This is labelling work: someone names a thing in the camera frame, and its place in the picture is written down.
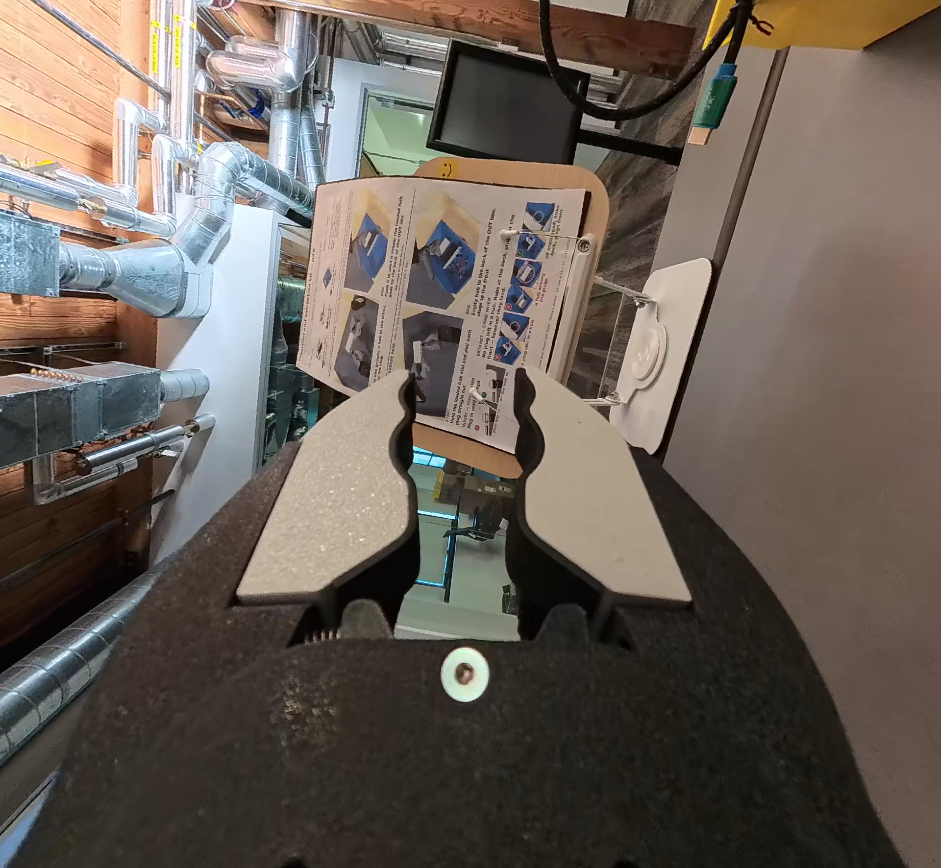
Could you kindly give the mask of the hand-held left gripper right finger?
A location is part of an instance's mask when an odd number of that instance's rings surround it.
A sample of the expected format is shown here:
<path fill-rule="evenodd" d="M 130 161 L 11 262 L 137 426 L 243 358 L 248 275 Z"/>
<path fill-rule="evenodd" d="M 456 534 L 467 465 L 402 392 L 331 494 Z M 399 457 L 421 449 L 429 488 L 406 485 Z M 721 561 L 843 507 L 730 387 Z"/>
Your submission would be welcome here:
<path fill-rule="evenodd" d="M 521 467 L 508 531 L 518 608 L 686 606 L 692 594 L 629 446 L 547 373 L 514 378 Z"/>

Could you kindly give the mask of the instruction sheet on stand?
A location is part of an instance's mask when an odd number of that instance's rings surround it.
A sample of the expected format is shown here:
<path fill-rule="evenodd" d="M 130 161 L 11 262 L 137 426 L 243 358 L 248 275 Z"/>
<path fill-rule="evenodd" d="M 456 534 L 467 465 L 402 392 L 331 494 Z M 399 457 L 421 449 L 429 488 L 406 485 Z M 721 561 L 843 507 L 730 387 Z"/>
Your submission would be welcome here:
<path fill-rule="evenodd" d="M 434 176 L 433 160 L 419 166 L 416 175 L 420 178 L 438 179 Z M 566 165 L 470 158 L 460 160 L 461 175 L 457 181 L 537 189 L 586 190 L 589 198 L 582 228 L 594 236 L 594 245 L 589 256 L 589 276 L 594 276 L 603 251 L 610 214 L 607 191 L 595 173 Z M 521 467 L 513 453 L 500 451 L 464 436 L 446 433 L 417 422 L 412 426 L 412 444 L 415 448 L 430 451 L 498 477 L 515 479 L 521 475 Z"/>

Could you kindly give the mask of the silver ventilation duct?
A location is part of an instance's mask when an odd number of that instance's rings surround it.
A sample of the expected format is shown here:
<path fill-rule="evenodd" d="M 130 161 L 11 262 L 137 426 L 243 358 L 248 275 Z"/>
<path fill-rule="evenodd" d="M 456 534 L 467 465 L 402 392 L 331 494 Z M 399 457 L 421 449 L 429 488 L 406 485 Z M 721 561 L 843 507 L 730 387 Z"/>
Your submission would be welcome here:
<path fill-rule="evenodd" d="M 248 0 L 148 0 L 144 78 L 152 113 L 178 144 L 213 137 L 213 111 L 289 169 L 306 80 L 318 55 L 312 17 Z"/>
<path fill-rule="evenodd" d="M 64 211 L 83 211 L 111 227 L 149 239 L 96 249 L 66 242 L 54 227 L 2 215 L 1 290 L 58 297 L 64 290 L 105 293 L 155 318 L 201 318 L 213 294 L 213 259 L 227 239 L 236 200 L 259 196 L 281 209 L 312 216 L 315 185 L 307 185 L 235 143 L 210 145 L 198 159 L 189 213 L 146 214 L 107 201 L 36 171 L 2 164 L 2 192 Z"/>

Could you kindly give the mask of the thin braided cable green plugs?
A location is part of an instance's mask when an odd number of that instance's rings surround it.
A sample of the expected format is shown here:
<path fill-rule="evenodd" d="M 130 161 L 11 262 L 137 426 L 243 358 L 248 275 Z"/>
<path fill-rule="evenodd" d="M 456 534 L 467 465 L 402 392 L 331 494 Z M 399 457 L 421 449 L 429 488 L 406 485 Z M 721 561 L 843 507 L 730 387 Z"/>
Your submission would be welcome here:
<path fill-rule="evenodd" d="M 754 12 L 757 0 L 736 0 L 718 31 L 705 44 L 700 58 L 679 75 L 664 92 L 647 102 L 628 108 L 604 107 L 583 97 L 571 82 L 570 73 L 558 62 L 551 34 L 550 0 L 538 0 L 539 37 L 547 70 L 569 103 L 584 115 L 601 121 L 634 121 L 648 116 L 680 95 L 705 69 L 720 46 L 726 44 L 724 62 L 712 76 L 693 114 L 691 142 L 705 145 L 722 123 L 738 82 L 737 59 L 749 26 L 770 36 L 773 25 Z"/>

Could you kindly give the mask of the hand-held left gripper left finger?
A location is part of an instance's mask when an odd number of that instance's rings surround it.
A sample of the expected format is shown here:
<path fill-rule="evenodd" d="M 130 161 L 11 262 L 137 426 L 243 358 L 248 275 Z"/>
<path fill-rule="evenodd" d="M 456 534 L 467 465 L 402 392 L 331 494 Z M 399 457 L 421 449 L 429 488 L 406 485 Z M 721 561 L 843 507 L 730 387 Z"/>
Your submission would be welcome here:
<path fill-rule="evenodd" d="M 417 580 L 417 490 L 408 473 L 413 375 L 397 370 L 300 442 L 236 589 L 241 604 L 399 607 Z"/>

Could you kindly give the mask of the printed instruction sheet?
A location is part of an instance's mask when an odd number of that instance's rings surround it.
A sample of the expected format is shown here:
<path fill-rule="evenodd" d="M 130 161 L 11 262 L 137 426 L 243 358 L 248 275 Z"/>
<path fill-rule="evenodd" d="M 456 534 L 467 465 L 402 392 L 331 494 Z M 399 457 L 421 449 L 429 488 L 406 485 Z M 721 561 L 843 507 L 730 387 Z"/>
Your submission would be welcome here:
<path fill-rule="evenodd" d="M 418 423 L 512 451 L 516 369 L 548 370 L 590 198 L 417 176 L 320 185 L 299 368 L 347 396 L 405 371 Z"/>

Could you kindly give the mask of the white stand base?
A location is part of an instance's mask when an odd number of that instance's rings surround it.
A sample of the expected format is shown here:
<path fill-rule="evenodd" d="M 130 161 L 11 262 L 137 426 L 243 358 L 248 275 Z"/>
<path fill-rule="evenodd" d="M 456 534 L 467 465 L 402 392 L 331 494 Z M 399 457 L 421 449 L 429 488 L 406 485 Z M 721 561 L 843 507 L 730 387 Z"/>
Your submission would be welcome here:
<path fill-rule="evenodd" d="M 653 272 L 635 300 L 609 421 L 634 448 L 661 446 L 712 283 L 712 262 L 696 259 Z"/>

